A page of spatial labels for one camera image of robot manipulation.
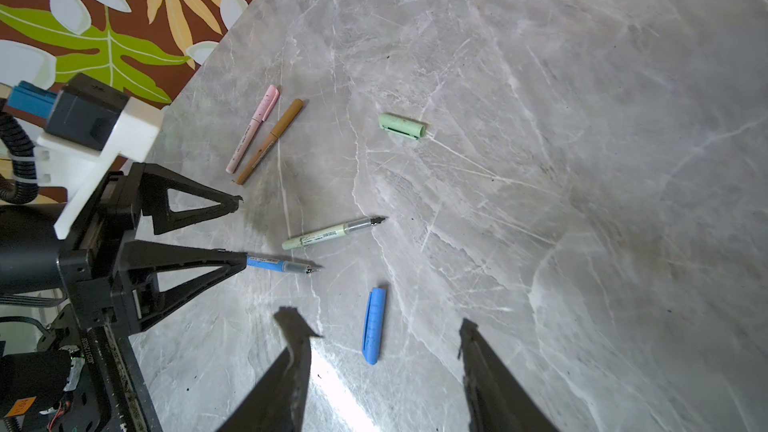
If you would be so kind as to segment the green pen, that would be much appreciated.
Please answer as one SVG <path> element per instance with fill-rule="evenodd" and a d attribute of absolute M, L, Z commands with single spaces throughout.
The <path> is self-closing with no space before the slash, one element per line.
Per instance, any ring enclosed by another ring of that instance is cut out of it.
<path fill-rule="evenodd" d="M 349 235 L 352 232 L 377 226 L 383 223 L 385 220 L 386 220 L 386 217 L 373 216 L 373 217 L 365 217 L 362 219 L 356 219 L 351 222 L 337 224 L 321 230 L 317 230 L 317 231 L 306 233 L 297 237 L 289 238 L 282 243 L 282 249 L 293 250 L 300 247 L 306 247 L 315 243 L 344 237 Z"/>

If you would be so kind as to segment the brown pen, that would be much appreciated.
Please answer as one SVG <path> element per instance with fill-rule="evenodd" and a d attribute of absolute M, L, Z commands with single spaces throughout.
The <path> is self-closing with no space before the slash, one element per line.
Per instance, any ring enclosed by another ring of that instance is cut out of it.
<path fill-rule="evenodd" d="M 281 136 L 285 133 L 286 129 L 295 120 L 296 116 L 301 112 L 303 108 L 304 108 L 304 101 L 301 99 L 295 99 L 290 104 L 288 109 L 280 117 L 278 122 L 275 124 L 275 126 L 271 129 L 269 134 L 266 136 L 265 140 L 257 149 L 256 153 L 248 161 L 244 170 L 235 179 L 235 183 L 237 185 L 243 185 L 246 183 L 246 181 L 255 171 L 258 164 L 264 159 L 265 155 L 269 152 L 269 150 L 278 142 Z"/>

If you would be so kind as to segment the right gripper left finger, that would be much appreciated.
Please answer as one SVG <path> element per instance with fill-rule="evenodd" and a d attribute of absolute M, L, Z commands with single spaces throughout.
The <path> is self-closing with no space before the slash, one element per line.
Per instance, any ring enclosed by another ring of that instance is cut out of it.
<path fill-rule="evenodd" d="M 311 339 L 317 335 L 295 307 L 274 314 L 286 347 L 259 379 L 222 431 L 300 431 L 311 375 Z"/>

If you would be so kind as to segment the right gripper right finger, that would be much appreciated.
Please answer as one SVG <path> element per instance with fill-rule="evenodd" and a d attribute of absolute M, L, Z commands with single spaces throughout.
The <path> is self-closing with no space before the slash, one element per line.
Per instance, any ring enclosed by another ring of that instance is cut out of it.
<path fill-rule="evenodd" d="M 479 331 L 465 318 L 459 358 L 470 431 L 557 431 Z"/>

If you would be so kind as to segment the blue pen cap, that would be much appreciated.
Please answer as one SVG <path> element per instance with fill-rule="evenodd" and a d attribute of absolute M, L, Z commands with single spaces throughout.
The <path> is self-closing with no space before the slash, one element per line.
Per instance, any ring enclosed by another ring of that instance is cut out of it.
<path fill-rule="evenodd" d="M 362 355 L 370 365 L 378 362 L 383 334 L 387 291 L 373 288 L 369 294 L 362 338 Z"/>

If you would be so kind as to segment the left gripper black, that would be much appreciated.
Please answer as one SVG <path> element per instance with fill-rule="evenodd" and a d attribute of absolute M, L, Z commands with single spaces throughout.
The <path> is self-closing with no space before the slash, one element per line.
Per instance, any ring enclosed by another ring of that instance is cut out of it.
<path fill-rule="evenodd" d="M 243 271 L 247 254 L 148 241 L 128 231 L 141 215 L 156 235 L 236 212 L 242 197 L 158 164 L 110 173 L 64 239 L 53 223 L 60 204 L 1 209 L 1 299 L 39 301 L 63 292 L 51 324 L 29 352 L 1 352 L 1 418 L 13 431 L 141 431 L 144 412 L 123 332 L 145 332 L 188 302 Z M 162 290 L 163 273 L 207 269 Z"/>

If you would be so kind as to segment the blue pen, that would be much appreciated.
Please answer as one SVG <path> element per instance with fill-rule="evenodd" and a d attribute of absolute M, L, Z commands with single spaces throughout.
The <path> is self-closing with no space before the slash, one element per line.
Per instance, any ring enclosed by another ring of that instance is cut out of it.
<path fill-rule="evenodd" d="M 313 272 L 319 271 L 321 269 L 321 266 L 315 264 L 255 255 L 248 255 L 246 257 L 246 264 L 249 267 L 262 270 L 305 275 L 312 274 Z"/>

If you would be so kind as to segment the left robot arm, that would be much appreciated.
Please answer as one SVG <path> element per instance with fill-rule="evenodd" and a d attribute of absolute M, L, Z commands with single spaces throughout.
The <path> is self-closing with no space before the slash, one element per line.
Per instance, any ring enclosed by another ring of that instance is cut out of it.
<path fill-rule="evenodd" d="M 59 288 L 60 314 L 32 352 L 1 357 L 1 417 L 11 431 L 156 431 L 160 424 L 129 339 L 245 268 L 242 252 L 140 241 L 139 220 L 163 234 L 236 211 L 240 198 L 162 166 L 105 173 L 68 235 L 59 204 L 31 205 L 32 142 L 9 115 L 1 138 L 14 181 L 1 193 L 1 297 Z"/>

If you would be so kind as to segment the pink pen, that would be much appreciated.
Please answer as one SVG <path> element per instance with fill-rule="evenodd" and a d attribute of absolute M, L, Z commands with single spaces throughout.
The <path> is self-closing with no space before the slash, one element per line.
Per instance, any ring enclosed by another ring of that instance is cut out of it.
<path fill-rule="evenodd" d="M 275 107 L 279 99 L 279 96 L 280 96 L 280 91 L 277 86 L 270 85 L 267 88 L 267 91 L 264 94 L 260 103 L 258 104 L 254 114 L 252 115 L 245 129 L 245 132 L 235 149 L 235 152 L 232 158 L 230 159 L 230 161 L 226 166 L 227 173 L 233 174 L 236 171 L 248 147 L 250 146 L 253 139 L 255 138 L 261 124 L 268 118 L 269 114 Z"/>

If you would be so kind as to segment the green pen cap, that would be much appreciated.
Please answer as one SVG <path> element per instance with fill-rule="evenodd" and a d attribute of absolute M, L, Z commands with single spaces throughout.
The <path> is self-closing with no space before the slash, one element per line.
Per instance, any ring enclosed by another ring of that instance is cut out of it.
<path fill-rule="evenodd" d="M 412 140 L 418 140 L 425 135 L 426 126 L 408 118 L 382 113 L 378 116 L 381 129 Z"/>

